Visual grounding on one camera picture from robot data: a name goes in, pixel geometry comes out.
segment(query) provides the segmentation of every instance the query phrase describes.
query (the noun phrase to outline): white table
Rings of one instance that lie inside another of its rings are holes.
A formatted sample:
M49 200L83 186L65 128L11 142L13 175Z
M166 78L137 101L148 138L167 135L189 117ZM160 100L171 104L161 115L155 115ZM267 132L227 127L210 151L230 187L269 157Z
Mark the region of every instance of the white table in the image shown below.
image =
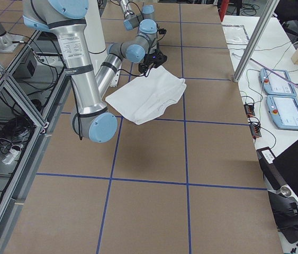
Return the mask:
M222 24L234 24L234 25L244 25L248 36L251 38L251 35L254 31L254 28L258 22L258 17L245 17L245 16L225 16L224 21ZM279 21L276 18L271 18L267 28L264 31L263 36L261 37L256 50L262 49L272 49L277 46L281 46L287 43L286 45L273 49L273 50L264 50L264 51L255 51L252 55L252 58L261 64L267 66L270 69L275 68L275 65L281 59L281 61L277 64L276 69L285 69L287 71L293 71L298 69L298 65L294 65L291 61L291 56L295 52L295 48L290 43L289 38L287 37L286 33L282 29ZM234 50L234 49L243 49L246 46L242 45L233 45L229 44L228 48L230 49L231 53L231 61L233 64L234 69L236 69L240 58L233 55L235 53L239 56L242 56L243 50ZM245 93L248 96L251 96L255 101L260 100L260 95L253 92L248 87L247 81L247 70L248 69L255 69L260 70L261 67L253 62L249 62L247 68L245 69L241 79L239 80L239 88L243 91L241 94L242 96ZM257 71L248 71L248 79L250 82L250 87L258 92L261 92L261 85L258 80L259 73ZM298 83L298 71L290 72L290 78L293 82ZM260 104L260 112L259 112L259 103L255 105L255 113L256 117L260 119L261 126L272 132L276 139L276 145L272 149L273 153L278 156L281 154L286 148L288 148L292 143L298 140L298 131L286 131L286 130L279 130L274 123L272 122L271 117L269 116L269 112L266 106L266 94L264 91L262 92L264 99ZM274 144L274 138L271 134L269 134L265 130L261 130L262 137L256 140L255 147L256 149L263 148L263 147L272 147ZM283 234L279 234L281 239L282 247L284 252L291 251L292 248L297 247L295 244L290 244Z

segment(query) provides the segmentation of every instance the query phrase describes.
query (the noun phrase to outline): green grabber tool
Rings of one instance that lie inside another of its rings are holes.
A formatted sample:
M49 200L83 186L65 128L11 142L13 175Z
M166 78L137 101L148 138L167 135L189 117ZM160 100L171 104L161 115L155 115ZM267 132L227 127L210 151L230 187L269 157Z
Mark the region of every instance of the green grabber tool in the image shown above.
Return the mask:
M250 58L250 60L260 66L262 66L264 69L270 71L272 74L276 75L277 77L281 78L282 80L285 80L286 82L288 82L289 84L293 85L294 87L296 87L298 89L298 85L293 83L292 81L288 80L287 78L282 77L281 75L279 75L278 73L274 72L273 70L267 68L266 66L262 65L260 62L257 62L256 60L253 60L252 58Z

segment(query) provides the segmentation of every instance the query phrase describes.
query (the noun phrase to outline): metal frame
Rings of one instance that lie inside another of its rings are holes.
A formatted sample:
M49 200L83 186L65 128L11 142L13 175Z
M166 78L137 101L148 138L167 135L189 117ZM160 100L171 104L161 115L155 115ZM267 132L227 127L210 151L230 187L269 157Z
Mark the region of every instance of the metal frame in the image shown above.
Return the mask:
M236 72L234 73L232 80L234 82L238 82L241 78L248 62L261 38L267 24L269 23L270 18L272 17L273 12L275 11L276 6L278 5L279 0L268 0L265 6L265 9L258 20L256 28L251 36L251 39L244 50L243 56L240 59L240 62L236 68Z
M35 32L28 44L30 45L32 40L36 40L39 35L39 31ZM48 118L50 118L48 130L54 129L65 99L70 91L68 80L63 72L57 85L53 88L48 104L43 110L43 115L38 112L24 90L12 77L12 73L20 64L23 56L27 53L28 47L29 46L24 46L6 70L0 63L0 92L4 88L16 101L17 105L23 108L23 111L35 125L34 134L30 137L28 146L23 157L20 159L16 173L4 194L4 199L0 206L0 253L3 253L10 238L13 227L22 209L21 204L23 204L23 200L29 192L43 152L50 140L50 135L40 135L40 133L43 131L43 127Z

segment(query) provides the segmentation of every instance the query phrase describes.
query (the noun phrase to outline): label sticker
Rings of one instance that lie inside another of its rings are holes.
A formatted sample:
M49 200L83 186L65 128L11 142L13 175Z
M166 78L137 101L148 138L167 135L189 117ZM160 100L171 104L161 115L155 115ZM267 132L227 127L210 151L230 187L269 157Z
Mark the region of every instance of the label sticker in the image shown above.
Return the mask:
M275 159L275 157L272 155L270 150L264 150L262 151L262 154L264 155L264 158L267 160L269 164L273 163L273 160Z
M84 55L82 42L79 37L74 36L65 39L59 39L58 42L64 59L69 60L79 58Z

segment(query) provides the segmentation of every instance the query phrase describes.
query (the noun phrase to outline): blue grid line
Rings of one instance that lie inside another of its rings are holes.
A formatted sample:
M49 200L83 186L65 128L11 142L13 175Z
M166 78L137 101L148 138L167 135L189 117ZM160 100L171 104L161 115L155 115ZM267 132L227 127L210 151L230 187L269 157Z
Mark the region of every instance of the blue grid line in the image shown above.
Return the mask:
M166 182L158 180L143 180L143 179L131 179L131 178L110 178L103 176L85 176L85 175L71 175L71 174L57 174L57 173L36 173L38 176L57 176L57 177L70 177L70 178L87 178L87 179L97 179L97 180L113 180L120 182L135 182L135 183L148 183L148 184L165 184L165 185L188 185L196 187L208 187L208 188L222 188L222 189L243 189L252 191L267 191L266 188L259 187L246 187L246 186L231 186L231 185L216 185L216 184L195 184L195 183L179 183L179 182Z
M71 177L71 178L88 178L88 179L99 179L99 180L110 180L109 177L102 176L84 176L84 175L70 175L70 174L55 174L55 173L36 173L38 176L60 176L60 177Z
M5 8L3 11L2 11L2 13L0 14L0 16L13 4L14 2L13 1L11 1L11 3L7 6L7 8Z
M183 63L183 40L182 40L182 8L179 5L179 28L180 28L180 53L182 58L182 77L184 77ZM190 213L190 194L189 194L189 172L187 160L187 135L186 135L186 110L185 110L185 93L183 94L183 122L184 122L184 149L185 149L185 176L186 176L186 203L187 203L187 230L189 254L192 254L192 239L191 239L191 213Z
M101 20L116 20L116 21L124 21L124 19L109 19L109 18L101 18ZM186 22L186 21L163 21L163 20L156 20L156 23L178 23L178 24L205 24L205 25L221 25L221 23L209 23L209 22Z
M224 188L224 189L249 189L249 190L252 190L252 191L267 191L267 188L257 188L257 187L213 185L213 184L189 184L189 185L190 186L197 186L197 187L211 187L211 188Z
M137 182L137 183L150 183L150 184L186 185L186 183L179 183L179 182L166 182L166 181L130 179L130 178L112 178L112 180L121 181L121 182Z
M100 228L100 235L98 237L96 254L98 254L100 252L100 247L101 247L101 242L102 242L102 235L103 235L103 229L104 229L104 223L105 223L105 217L106 217L107 204L109 202L111 183L112 183L112 176L113 176L113 171L114 171L114 168L115 168L116 157L117 157L117 152L118 152L118 145L119 145L119 139L120 139L121 131L122 131L122 123L123 123L123 118L121 118L121 123L119 125L119 130L118 130L117 143L116 143L116 147L115 147L115 154L113 156L112 168L111 168L110 179L109 179L109 186L107 188L107 193L106 193L106 200L105 200L102 223L101 223L101 228Z
M188 122L188 123L210 123L210 124L249 126L249 124L247 124L247 123L221 123L221 122L207 122L207 121L193 121L193 120L186 120L185 122Z
M24 22L19 23L19 20L21 20L23 18L23 16L21 16L17 22L9 29L9 32L15 27L16 24L24 24Z
M185 79L201 79L201 80L221 80L221 81L231 81L230 79L228 78L186 78L184 77Z
M71 112L61 112L61 114L71 114ZM156 119L154 119L154 121L185 122L185 123L207 123L207 124L224 124L224 125L249 126L249 124L247 124L247 123L224 123L224 122L210 122L210 121L196 121L196 120L178 120L178 119L165 119L165 118L156 118Z
M8 12L23 12L23 10L7 10L5 9L4 11L8 11Z

